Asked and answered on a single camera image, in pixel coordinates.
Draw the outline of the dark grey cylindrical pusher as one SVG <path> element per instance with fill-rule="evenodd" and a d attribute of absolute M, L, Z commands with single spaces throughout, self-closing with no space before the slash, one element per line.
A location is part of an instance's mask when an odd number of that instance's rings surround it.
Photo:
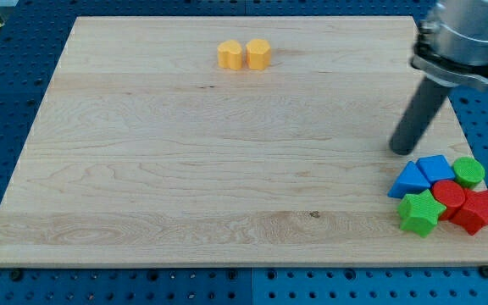
<path fill-rule="evenodd" d="M 451 90 L 427 77 L 420 81 L 389 140 L 395 154 L 408 155 L 414 150 Z"/>

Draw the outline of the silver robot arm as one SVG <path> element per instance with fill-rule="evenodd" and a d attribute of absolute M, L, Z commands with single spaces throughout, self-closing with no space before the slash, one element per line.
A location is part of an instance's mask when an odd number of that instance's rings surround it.
<path fill-rule="evenodd" d="M 424 78 L 389 140 L 399 155 L 414 150 L 452 89 L 488 89 L 488 0 L 436 2 L 419 22 L 409 63 Z"/>

